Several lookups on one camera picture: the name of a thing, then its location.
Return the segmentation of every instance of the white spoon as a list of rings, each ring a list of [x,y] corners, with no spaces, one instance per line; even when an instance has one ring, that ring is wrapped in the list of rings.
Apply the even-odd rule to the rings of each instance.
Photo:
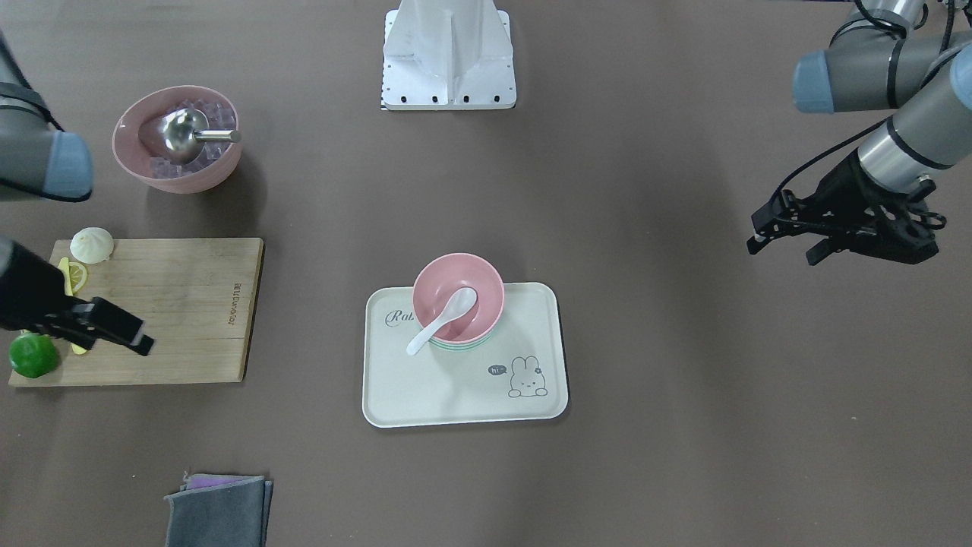
[[[422,346],[429,341],[438,329],[442,328],[442,325],[448,323],[449,321],[455,321],[456,319],[462,317],[472,307],[476,304],[476,291],[471,287],[463,287],[458,291],[452,293],[449,297],[449,302],[445,303],[445,308],[442,309],[442,313],[438,315],[429,326],[422,329],[422,332],[415,335],[415,338],[408,343],[408,347],[405,348],[405,353],[409,355],[414,355],[422,349]]]

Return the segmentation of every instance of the wooden cutting board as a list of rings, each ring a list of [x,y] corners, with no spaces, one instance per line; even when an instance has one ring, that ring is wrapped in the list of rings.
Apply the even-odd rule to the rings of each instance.
[[[51,263],[69,257],[54,244]],[[78,298],[100,296],[145,321],[156,339],[147,357],[99,340],[86,354],[55,341],[61,365],[36,380],[11,373],[10,385],[132,385],[240,382],[246,370],[263,240],[116,239],[111,259],[87,265]]]

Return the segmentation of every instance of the white tray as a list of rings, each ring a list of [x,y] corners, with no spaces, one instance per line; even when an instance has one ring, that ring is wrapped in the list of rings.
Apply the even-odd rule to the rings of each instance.
[[[364,320],[362,412],[376,427],[556,418],[567,408],[557,297],[542,283],[507,283],[503,316],[467,351],[405,346],[421,330],[412,288],[380,289]]]

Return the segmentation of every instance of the silver ladle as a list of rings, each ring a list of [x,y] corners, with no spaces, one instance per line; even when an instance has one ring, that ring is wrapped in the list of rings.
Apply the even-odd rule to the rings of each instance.
[[[195,160],[207,142],[239,142],[236,129],[209,129],[206,115],[194,108],[182,108],[146,122],[138,138],[155,157],[185,165]]]

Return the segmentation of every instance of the cartoon bunny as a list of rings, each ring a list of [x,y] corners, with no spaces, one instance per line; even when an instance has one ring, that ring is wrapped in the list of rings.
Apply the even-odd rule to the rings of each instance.
[[[547,394],[546,380],[536,357],[517,357],[510,365],[510,397],[537,397]]]

